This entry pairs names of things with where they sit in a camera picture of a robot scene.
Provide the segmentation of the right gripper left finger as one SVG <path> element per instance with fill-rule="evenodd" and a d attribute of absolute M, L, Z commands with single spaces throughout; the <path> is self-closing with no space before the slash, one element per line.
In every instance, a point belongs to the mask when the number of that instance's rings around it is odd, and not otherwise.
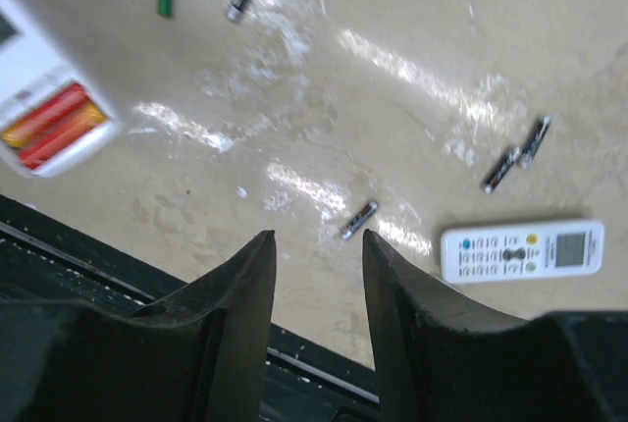
<path fill-rule="evenodd" d="M 1 306 L 5 421 L 254 421 L 276 282 L 271 231 L 123 317 L 78 300 Z"/>

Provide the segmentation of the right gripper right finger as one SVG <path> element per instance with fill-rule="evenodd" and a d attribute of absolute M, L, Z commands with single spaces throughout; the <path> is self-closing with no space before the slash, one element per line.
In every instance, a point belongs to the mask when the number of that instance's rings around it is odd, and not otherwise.
<path fill-rule="evenodd" d="M 421 271 L 372 231 L 362 267 L 386 421 L 623 421 L 627 315 L 523 320 Z"/>

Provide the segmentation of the orange battery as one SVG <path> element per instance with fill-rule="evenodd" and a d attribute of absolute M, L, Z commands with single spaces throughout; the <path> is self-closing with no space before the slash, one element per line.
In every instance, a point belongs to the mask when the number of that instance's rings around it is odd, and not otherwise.
<path fill-rule="evenodd" d="M 34 170 L 105 121 L 107 118 L 100 111 L 84 109 L 31 148 L 21 151 L 19 158 L 25 167 Z"/>
<path fill-rule="evenodd" d="M 2 130 L 1 138 L 11 148 L 22 148 L 43 130 L 88 106 L 95 108 L 99 119 L 108 119 L 85 87 L 72 82 Z"/>

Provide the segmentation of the white red remote control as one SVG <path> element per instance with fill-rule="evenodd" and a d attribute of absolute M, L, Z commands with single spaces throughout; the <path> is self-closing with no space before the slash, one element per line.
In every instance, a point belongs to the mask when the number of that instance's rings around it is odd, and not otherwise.
<path fill-rule="evenodd" d="M 62 40 L 44 23 L 28 0 L 1 0 L 1 131 L 25 116 L 66 85 L 83 85 L 107 121 L 66 147 L 40 167 L 25 167 L 19 154 L 80 109 L 34 136 L 22 148 L 11 148 L 1 138 L 1 160 L 27 178 L 59 176 L 88 159 L 122 130 L 120 117 L 97 85 L 79 65 Z"/>

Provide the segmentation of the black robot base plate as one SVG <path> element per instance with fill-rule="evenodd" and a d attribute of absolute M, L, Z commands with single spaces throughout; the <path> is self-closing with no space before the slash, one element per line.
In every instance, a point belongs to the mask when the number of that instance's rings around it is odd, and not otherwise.
<path fill-rule="evenodd" d="M 131 316 L 185 283 L 22 203 L 1 201 L 1 306 L 78 300 Z M 254 421 L 377 421 L 372 370 L 271 324 Z"/>

